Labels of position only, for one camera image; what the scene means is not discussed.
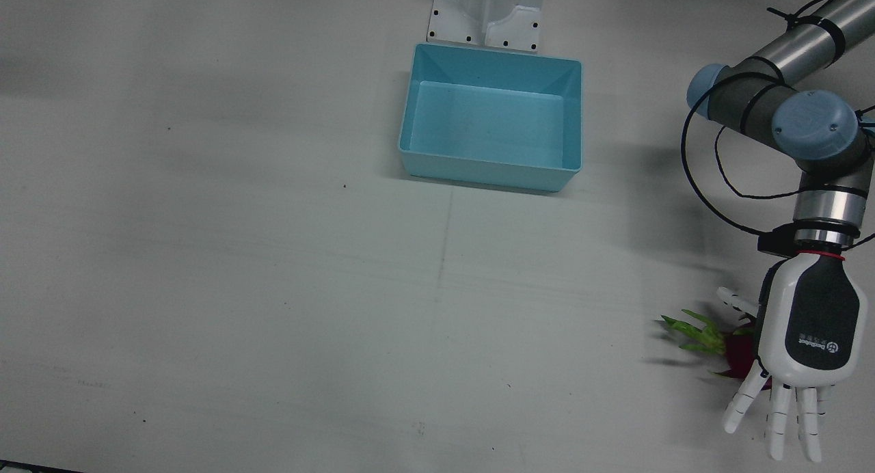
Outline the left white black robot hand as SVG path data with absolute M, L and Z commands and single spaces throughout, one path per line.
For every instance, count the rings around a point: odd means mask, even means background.
M 801 450 L 822 460 L 821 419 L 835 385 L 850 377 L 861 355 L 868 301 L 850 279 L 845 258 L 801 249 L 779 261 L 757 302 L 753 363 L 722 417 L 733 433 L 764 387 L 770 387 L 766 445 L 772 460 L 785 454 L 785 434 L 796 419 Z

